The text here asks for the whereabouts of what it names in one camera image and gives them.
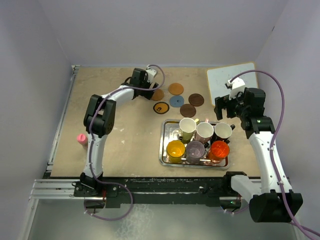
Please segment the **light brown wooden coaster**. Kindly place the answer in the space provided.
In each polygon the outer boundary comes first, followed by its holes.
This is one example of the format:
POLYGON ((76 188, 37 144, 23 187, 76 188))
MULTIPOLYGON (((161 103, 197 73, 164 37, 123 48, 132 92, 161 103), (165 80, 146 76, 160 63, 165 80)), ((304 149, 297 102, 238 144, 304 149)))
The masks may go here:
POLYGON ((160 101, 164 98, 164 92, 162 89, 157 89, 154 91, 154 94, 151 97, 151 100, 153 101, 160 101))

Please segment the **black mug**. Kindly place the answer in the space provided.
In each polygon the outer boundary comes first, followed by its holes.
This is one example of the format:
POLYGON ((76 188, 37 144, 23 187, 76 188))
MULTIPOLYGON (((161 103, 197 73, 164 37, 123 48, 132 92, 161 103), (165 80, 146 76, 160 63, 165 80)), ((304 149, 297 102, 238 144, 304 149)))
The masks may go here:
POLYGON ((214 126, 214 134, 213 140, 214 141, 226 141, 228 138, 231 137, 233 130, 235 129, 235 125, 229 125, 224 122, 220 122, 214 126))

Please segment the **yellow black-rimmed coaster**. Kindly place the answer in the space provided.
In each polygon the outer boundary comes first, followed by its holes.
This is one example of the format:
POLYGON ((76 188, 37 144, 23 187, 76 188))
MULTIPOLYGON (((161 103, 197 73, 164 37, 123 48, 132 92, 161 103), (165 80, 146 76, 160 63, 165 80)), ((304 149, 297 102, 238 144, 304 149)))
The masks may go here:
POLYGON ((163 115, 170 110, 170 106, 166 102, 157 102, 153 106, 153 111, 159 115, 163 115))

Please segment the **dark brown coaster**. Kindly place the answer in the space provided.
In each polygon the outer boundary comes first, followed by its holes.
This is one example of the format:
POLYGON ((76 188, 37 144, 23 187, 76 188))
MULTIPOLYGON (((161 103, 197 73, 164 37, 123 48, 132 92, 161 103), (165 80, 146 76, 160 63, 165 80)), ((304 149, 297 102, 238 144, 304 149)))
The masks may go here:
POLYGON ((199 93, 193 93, 188 97, 189 103, 194 107, 199 107, 204 104, 204 97, 199 93))
POLYGON ((196 112, 196 108, 192 104, 184 104, 180 107, 180 114, 185 118, 194 117, 196 112))

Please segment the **orange-brown wooden coaster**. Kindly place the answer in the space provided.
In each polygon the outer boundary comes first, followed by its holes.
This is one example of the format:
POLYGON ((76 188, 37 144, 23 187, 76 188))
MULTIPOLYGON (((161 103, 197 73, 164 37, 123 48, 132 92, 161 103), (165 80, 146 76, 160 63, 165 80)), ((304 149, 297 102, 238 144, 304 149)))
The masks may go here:
POLYGON ((174 96, 181 95, 184 92, 184 87, 180 83, 172 83, 168 87, 169 93, 174 96))

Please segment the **blue coaster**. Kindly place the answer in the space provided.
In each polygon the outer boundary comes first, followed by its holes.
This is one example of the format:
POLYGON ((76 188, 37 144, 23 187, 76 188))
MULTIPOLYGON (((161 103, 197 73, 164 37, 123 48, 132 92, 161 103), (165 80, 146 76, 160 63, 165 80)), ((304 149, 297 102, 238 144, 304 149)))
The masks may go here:
POLYGON ((185 100, 181 95, 174 95, 169 99, 169 104, 173 108, 180 108, 184 105, 185 100))

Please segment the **yellow-green mug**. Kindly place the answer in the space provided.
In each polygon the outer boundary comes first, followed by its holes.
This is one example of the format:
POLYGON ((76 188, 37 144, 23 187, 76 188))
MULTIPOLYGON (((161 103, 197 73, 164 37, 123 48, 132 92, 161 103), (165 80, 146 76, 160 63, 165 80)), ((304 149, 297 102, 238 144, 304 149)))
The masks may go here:
POLYGON ((185 117, 179 122, 179 140, 183 144, 187 144, 191 141, 199 121, 200 120, 198 118, 192 119, 185 117))

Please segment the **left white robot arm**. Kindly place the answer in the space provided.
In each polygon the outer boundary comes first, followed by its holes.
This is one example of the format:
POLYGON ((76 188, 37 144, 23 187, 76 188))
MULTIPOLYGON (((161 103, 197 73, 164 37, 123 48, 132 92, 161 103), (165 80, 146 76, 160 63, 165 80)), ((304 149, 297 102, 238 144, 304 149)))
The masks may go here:
POLYGON ((154 83, 157 75, 156 65, 151 64, 146 69, 135 68, 117 89, 104 95, 93 94, 85 112, 83 124, 87 132, 87 157, 83 172, 80 175, 81 184, 91 196, 98 196, 103 191, 103 155, 105 142, 114 128, 116 108, 124 103, 142 96, 151 99, 161 86, 154 83))

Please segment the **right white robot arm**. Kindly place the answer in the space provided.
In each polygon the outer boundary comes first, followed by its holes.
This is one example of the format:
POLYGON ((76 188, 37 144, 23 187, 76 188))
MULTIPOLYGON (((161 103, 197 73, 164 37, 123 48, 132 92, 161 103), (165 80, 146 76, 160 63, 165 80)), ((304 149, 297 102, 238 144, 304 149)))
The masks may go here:
POLYGON ((233 97, 214 100, 218 120, 223 118, 223 109, 228 118, 241 120, 260 171, 260 186, 245 174, 235 173, 222 183, 222 190, 228 196, 240 194, 256 223, 289 223, 302 206, 303 197, 293 191, 284 173, 274 138, 276 129, 271 118, 264 115, 265 98, 263 90, 246 87, 233 97))

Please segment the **orange translucent cup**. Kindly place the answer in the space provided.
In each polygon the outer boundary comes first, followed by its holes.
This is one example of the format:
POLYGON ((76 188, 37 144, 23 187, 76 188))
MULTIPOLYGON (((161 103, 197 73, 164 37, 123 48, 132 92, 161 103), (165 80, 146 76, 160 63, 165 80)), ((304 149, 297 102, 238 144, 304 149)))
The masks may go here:
POLYGON ((207 158, 213 163, 220 163, 228 157, 230 153, 229 145, 221 140, 214 141, 210 146, 207 158))

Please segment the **purple translucent cup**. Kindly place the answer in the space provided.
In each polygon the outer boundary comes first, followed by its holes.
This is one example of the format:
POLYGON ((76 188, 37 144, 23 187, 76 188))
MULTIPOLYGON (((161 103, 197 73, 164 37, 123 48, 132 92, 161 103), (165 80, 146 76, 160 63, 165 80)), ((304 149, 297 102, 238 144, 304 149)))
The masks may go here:
POLYGON ((204 145, 196 140, 189 142, 185 148, 185 158, 190 164, 197 164, 205 154, 204 145))

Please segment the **yellow translucent cup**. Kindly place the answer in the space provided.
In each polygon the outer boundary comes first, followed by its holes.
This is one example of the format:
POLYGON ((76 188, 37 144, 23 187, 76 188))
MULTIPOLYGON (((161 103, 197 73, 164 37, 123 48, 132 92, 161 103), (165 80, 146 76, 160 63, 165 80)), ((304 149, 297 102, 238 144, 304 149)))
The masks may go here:
POLYGON ((180 163, 186 151, 185 145, 179 140, 173 140, 166 147, 167 159, 170 163, 180 163))

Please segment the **pink mug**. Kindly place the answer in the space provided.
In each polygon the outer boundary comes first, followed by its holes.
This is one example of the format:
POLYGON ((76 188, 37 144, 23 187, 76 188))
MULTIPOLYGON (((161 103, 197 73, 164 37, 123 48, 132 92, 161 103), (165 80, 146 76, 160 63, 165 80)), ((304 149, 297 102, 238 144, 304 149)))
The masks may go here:
POLYGON ((200 122, 196 127, 194 140, 205 144, 211 139, 211 137, 214 135, 214 132, 214 127, 209 123, 208 120, 200 122))

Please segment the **white whiteboard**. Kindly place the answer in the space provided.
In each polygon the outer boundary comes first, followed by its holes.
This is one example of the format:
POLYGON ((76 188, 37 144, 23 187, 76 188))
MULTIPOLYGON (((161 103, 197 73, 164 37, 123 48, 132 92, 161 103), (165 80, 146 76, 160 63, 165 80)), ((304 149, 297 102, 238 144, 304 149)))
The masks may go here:
MULTIPOLYGON (((230 94, 231 90, 225 86, 225 83, 228 80, 231 80, 242 72, 255 69, 256 66, 254 62, 245 62, 208 69, 206 73, 211 104, 215 106, 215 98, 224 97, 230 94)), ((239 78, 245 82, 245 87, 258 88, 258 80, 255 72, 243 74, 239 78)))

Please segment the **silver metal tray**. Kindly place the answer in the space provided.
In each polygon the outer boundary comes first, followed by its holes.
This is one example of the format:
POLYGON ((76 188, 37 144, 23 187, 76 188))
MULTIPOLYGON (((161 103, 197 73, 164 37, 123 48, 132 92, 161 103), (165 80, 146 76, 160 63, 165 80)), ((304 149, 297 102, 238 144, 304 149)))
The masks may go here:
POLYGON ((207 158, 209 153, 211 141, 209 140, 204 144, 205 154, 199 160, 198 163, 190 163, 186 160, 185 156, 181 158, 178 163, 170 162, 167 157, 167 145, 171 141, 181 140, 181 135, 179 131, 179 120, 177 119, 167 119, 162 123, 161 133, 160 133, 160 146, 159 146, 159 162, 168 167, 180 167, 180 168, 196 168, 196 169, 214 169, 214 170, 227 170, 231 166, 231 162, 228 157, 223 159, 219 163, 211 162, 207 158))

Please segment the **pink cylinder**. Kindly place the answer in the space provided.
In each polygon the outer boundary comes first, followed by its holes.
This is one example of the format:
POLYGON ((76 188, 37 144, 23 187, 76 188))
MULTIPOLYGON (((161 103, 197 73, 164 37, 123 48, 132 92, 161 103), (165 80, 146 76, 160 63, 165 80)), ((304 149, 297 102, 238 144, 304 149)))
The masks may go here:
POLYGON ((77 142, 84 148, 88 147, 88 137, 86 134, 79 134, 76 138, 77 142))

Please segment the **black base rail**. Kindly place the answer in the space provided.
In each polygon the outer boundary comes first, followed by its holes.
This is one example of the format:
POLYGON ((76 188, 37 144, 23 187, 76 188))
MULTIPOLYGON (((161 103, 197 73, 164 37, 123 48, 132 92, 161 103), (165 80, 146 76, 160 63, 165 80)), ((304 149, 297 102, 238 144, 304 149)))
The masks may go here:
POLYGON ((229 186, 230 175, 223 177, 103 177, 98 189, 85 186, 79 178, 48 177, 57 190, 67 188, 71 197, 90 201, 92 208, 119 208, 121 205, 204 205, 238 210, 244 198, 229 186))

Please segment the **aluminium frame rail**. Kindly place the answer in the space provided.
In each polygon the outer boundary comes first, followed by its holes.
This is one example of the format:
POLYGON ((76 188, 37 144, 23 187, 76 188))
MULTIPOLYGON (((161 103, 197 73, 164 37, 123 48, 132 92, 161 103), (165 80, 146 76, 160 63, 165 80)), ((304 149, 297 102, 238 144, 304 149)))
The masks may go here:
POLYGON ((62 110, 62 114, 55 132, 55 136, 52 143, 52 148, 48 157, 47 165, 43 177, 41 179, 36 179, 33 183, 32 190, 30 193, 30 199, 72 199, 73 196, 73 186, 72 180, 68 178, 51 178, 51 173, 54 166, 54 161, 59 146, 59 141, 63 131, 63 125, 68 110, 68 105, 72 95, 73 87, 78 75, 80 65, 72 66, 72 75, 70 79, 70 86, 66 101, 62 110))

